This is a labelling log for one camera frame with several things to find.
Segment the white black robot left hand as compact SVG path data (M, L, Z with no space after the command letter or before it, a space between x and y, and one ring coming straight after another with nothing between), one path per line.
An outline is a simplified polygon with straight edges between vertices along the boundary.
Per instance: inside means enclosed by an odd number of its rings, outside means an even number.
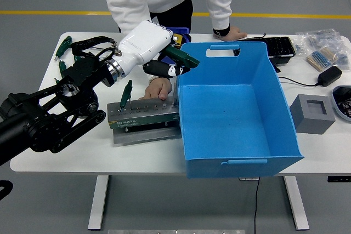
M199 61L171 45L173 32L149 20L142 21L118 44L114 65L119 77L141 65L145 73L173 78L196 68Z

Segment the person's left hand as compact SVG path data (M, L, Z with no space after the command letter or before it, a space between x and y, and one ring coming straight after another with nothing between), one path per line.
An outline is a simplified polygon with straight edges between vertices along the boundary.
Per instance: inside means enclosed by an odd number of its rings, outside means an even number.
M247 37L246 32L242 32L238 27L231 26L230 31L227 35L228 41L237 41L239 39L243 39Z

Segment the person's right hand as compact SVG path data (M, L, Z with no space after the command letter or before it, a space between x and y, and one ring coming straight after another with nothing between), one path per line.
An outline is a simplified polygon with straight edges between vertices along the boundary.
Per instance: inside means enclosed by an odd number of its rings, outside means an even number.
M145 94L140 99L166 100L172 91L171 81L167 78L153 76L149 80L149 85L145 89Z

